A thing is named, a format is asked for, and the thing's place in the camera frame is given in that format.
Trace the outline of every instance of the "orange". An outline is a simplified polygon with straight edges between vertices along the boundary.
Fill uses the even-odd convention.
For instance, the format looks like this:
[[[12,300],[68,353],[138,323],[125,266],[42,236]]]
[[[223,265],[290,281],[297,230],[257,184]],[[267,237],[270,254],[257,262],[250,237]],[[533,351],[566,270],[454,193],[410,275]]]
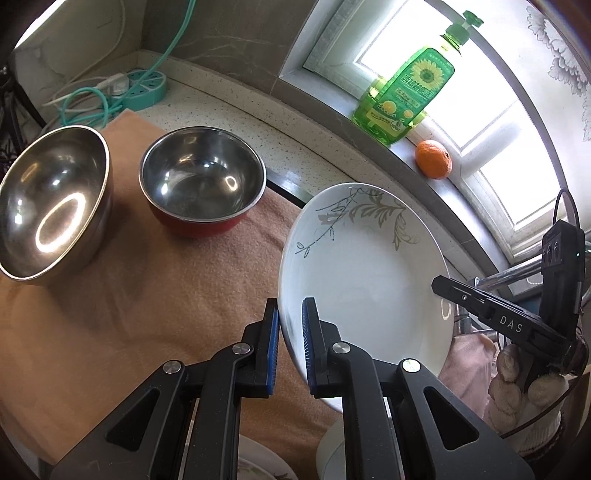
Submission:
[[[443,145],[424,140],[417,145],[414,158],[418,168],[430,179],[441,180],[452,172],[452,159]]]

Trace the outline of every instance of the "bottle label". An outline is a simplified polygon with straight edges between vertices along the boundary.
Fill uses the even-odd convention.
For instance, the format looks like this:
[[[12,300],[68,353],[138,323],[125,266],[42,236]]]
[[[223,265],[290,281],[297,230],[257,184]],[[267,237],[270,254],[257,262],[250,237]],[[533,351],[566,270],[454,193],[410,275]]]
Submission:
[[[425,49],[368,110],[368,120],[389,135],[399,136],[439,93],[454,71],[453,65],[437,50]]]

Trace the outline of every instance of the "red bowl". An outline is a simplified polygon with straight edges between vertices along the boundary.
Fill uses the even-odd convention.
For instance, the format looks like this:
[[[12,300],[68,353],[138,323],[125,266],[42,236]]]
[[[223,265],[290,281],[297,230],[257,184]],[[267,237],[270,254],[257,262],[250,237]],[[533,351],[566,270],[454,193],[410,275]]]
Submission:
[[[230,230],[265,191],[267,172],[236,135],[187,127],[154,142],[139,167],[139,185],[154,216],[188,237]]]

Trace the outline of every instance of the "stainless steel bowl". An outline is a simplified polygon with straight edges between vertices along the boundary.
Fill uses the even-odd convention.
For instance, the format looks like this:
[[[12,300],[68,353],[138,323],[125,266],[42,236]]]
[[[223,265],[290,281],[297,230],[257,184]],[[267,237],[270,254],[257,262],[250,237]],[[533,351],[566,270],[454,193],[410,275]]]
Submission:
[[[112,203],[105,139],[63,127],[36,140],[0,184],[0,269],[47,284],[85,265],[105,233]]]
[[[267,174],[236,135],[187,127],[156,140],[139,167],[139,184],[154,215],[183,236],[229,230],[261,198]]]

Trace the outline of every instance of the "pink towel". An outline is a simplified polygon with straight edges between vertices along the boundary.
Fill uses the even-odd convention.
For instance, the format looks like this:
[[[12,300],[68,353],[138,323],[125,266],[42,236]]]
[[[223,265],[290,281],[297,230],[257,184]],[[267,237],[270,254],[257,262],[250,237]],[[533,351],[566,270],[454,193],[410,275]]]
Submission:
[[[488,402],[495,344],[484,335],[454,337],[439,380],[480,418]]]

